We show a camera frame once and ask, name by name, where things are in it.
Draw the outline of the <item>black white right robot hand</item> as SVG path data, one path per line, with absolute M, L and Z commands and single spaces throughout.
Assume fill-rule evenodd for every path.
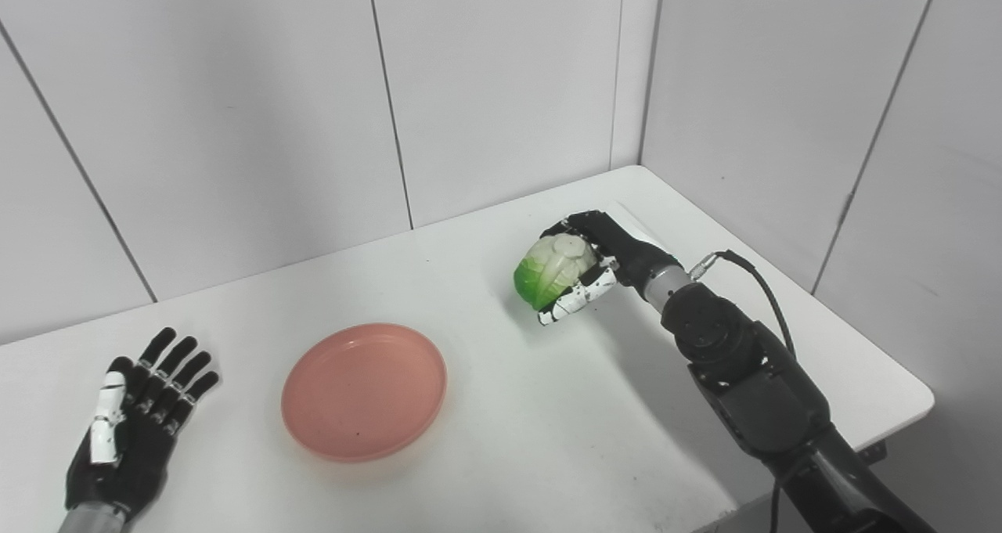
M 670 297 L 694 282 L 669 252 L 635 237 L 601 210 L 563 218 L 542 232 L 536 246 L 559 264 L 553 276 L 558 294 L 536 306 L 542 326 L 583 311 L 615 286 L 633 288 L 661 313 Z

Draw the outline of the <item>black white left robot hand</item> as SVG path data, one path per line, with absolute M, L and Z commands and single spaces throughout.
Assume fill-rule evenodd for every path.
M 164 327 L 139 358 L 110 363 L 66 472 L 61 532 L 125 532 L 157 500 L 178 435 L 221 380 L 211 360 Z

